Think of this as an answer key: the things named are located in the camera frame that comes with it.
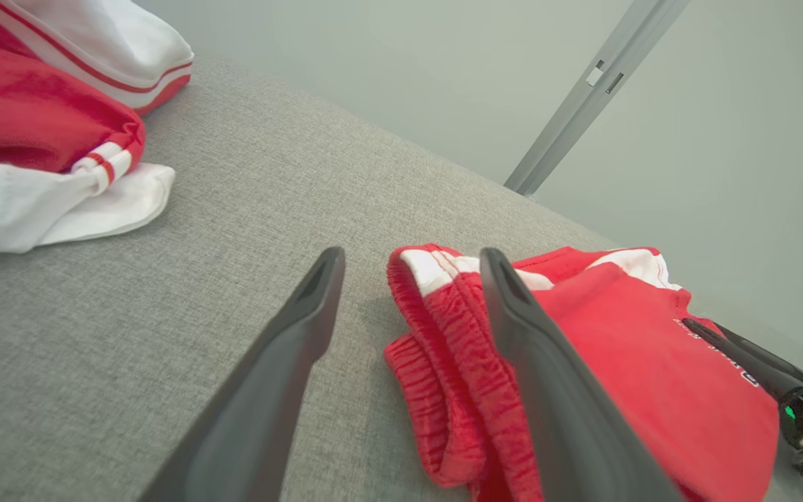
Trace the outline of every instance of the metal frame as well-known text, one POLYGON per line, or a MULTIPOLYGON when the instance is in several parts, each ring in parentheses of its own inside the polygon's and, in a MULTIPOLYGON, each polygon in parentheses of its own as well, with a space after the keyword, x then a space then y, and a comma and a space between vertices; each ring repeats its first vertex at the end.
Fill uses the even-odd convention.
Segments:
POLYGON ((535 193, 688 3, 634 0, 504 186, 535 193), (598 68, 603 74, 591 86, 587 80, 598 68))

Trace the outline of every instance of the gray fabric surface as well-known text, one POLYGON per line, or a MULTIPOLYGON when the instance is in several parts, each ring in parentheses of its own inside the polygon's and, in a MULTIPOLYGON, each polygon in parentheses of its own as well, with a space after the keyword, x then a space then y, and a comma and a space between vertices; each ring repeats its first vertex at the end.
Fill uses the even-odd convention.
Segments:
POLYGON ((433 486, 383 347, 385 265, 437 242, 511 259, 612 243, 335 105, 201 58, 147 117, 178 172, 123 236, 0 255, 0 499, 137 496, 319 252, 343 245, 285 499, 465 499, 433 486))

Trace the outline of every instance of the gray wall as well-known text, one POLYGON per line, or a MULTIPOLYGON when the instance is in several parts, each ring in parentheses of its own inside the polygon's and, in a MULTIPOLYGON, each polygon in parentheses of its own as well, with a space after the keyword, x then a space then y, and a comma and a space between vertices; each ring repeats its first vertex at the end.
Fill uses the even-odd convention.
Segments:
POLYGON ((631 0, 137 0, 227 55, 503 183, 631 0))
POLYGON ((803 2, 691 2, 535 196, 803 344, 803 2))

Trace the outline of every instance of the folded clothing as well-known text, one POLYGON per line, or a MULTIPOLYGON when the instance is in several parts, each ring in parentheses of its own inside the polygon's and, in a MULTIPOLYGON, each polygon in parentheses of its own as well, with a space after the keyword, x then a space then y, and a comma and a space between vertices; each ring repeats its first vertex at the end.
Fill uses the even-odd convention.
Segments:
POLYGON ((152 220, 174 172, 139 167, 143 151, 144 124, 128 106, 0 49, 0 252, 112 235, 152 220))
POLYGON ((66 71, 145 114, 191 78, 185 39, 131 0, 0 0, 0 48, 66 71))
MULTIPOLYGON (((691 295, 668 282, 656 249, 561 248, 513 267, 686 498, 763 498, 777 404, 682 325, 695 318, 691 295)), ((439 245, 399 248, 388 279, 411 333, 385 358, 428 476, 443 487, 466 484, 474 500, 541 499, 516 374, 494 347, 478 259, 439 245)))

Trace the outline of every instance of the red and white clothing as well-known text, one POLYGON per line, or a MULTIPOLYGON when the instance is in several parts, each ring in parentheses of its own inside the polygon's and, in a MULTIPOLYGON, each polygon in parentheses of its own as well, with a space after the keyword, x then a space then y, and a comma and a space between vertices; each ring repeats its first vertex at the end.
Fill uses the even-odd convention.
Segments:
POLYGON ((131 0, 0 0, 0 48, 44 61, 146 114, 191 78, 194 53, 131 0))
POLYGON ((162 212, 175 172, 139 163, 136 112, 0 49, 0 252, 102 237, 162 212))
MULTIPOLYGON (((656 249, 561 248, 513 266, 686 498, 763 498, 777 404, 681 324, 692 317, 691 295, 668 281, 656 249)), ((475 500, 541 499, 515 370, 494 349, 478 259, 439 245, 399 248, 388 279, 411 333, 385 358, 428 476, 443 487, 466 484, 475 500)))

